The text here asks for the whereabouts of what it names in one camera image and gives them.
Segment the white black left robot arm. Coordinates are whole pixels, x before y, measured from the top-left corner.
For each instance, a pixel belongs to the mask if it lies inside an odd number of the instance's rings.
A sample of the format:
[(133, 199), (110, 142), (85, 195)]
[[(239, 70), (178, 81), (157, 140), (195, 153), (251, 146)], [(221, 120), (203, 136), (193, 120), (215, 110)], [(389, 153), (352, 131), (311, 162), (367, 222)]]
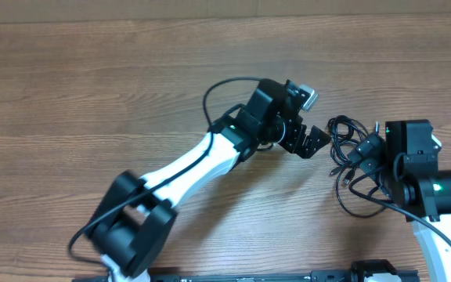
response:
[(82, 230), (100, 253), (108, 281), (148, 281), (148, 269), (161, 253), (178, 208), (213, 179), (232, 171), (254, 153), (278, 144), (309, 159), (330, 137), (308, 128), (301, 111), (318, 95), (307, 85), (255, 78), (247, 103), (208, 122), (204, 138), (189, 152), (154, 172), (125, 171), (111, 183)]

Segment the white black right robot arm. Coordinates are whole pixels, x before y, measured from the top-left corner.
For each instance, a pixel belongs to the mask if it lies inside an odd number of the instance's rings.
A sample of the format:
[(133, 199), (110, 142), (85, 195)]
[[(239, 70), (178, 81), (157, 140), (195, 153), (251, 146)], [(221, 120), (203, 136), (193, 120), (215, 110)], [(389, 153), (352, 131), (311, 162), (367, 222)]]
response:
[(348, 154), (386, 198), (348, 188), (406, 217), (433, 281), (451, 281), (451, 170), (438, 167), (441, 142), (430, 121), (388, 121), (385, 135), (368, 135)]

